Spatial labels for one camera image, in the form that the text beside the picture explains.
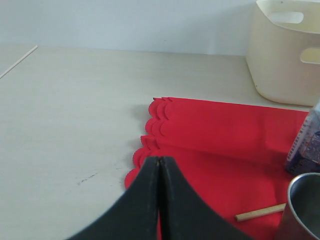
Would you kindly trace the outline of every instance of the red paper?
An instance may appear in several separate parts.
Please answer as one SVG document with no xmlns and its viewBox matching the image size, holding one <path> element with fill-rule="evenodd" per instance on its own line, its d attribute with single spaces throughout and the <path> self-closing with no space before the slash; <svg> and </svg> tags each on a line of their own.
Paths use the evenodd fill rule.
<svg viewBox="0 0 320 240">
<path fill-rule="evenodd" d="M 307 112 L 182 98 L 155 98 L 126 188 L 148 156 L 172 156 L 201 198 L 258 240 L 272 240 L 281 213 L 236 222 L 237 214 L 282 204 L 293 178 L 287 153 Z"/>
</svg>

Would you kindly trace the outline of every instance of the white wall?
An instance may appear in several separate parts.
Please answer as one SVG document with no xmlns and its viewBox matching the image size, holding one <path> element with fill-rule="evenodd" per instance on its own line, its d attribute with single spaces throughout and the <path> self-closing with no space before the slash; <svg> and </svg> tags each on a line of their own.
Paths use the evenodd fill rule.
<svg viewBox="0 0 320 240">
<path fill-rule="evenodd" d="M 255 0 L 1 0 L 0 42 L 245 55 Z"/>
</svg>

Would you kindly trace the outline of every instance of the storage bin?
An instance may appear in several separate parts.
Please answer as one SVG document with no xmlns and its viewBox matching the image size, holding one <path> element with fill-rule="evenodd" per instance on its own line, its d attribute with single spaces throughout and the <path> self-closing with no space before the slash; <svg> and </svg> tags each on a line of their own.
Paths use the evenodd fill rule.
<svg viewBox="0 0 320 240">
<path fill-rule="evenodd" d="M 286 104 L 320 99 L 320 3 L 258 0 L 246 61 L 257 91 Z"/>
</svg>

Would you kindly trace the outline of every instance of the stainless steel cup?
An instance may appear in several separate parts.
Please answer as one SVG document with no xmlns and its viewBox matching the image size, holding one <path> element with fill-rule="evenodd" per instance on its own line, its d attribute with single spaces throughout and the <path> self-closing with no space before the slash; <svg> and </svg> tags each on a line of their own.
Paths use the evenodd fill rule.
<svg viewBox="0 0 320 240">
<path fill-rule="evenodd" d="M 320 173 L 295 177 L 275 240 L 320 240 Z"/>
</svg>

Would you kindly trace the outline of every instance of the wooden stick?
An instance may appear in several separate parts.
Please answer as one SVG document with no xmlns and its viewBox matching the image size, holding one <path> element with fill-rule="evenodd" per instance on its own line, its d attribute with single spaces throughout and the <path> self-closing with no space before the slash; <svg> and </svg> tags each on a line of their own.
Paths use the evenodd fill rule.
<svg viewBox="0 0 320 240">
<path fill-rule="evenodd" d="M 241 221 L 254 219 L 254 218 L 261 217 L 261 216 L 268 215 L 268 214 L 282 212 L 283 210 L 285 210 L 285 206 L 286 206 L 286 204 L 283 203 L 283 204 L 255 210 L 255 211 L 250 211 L 250 212 L 238 214 L 235 216 L 235 219 L 237 220 L 237 222 L 241 222 Z"/>
<path fill-rule="evenodd" d="M 0 79 L 6 75 L 8 72 L 10 72 L 15 66 L 17 66 L 19 63 L 21 63 L 26 57 L 28 57 L 34 50 L 36 50 L 38 46 L 34 46 L 30 51 L 28 51 L 25 55 L 23 55 L 18 61 L 16 61 L 13 65 L 11 65 L 7 70 L 5 70 L 2 74 L 0 74 Z"/>
</svg>

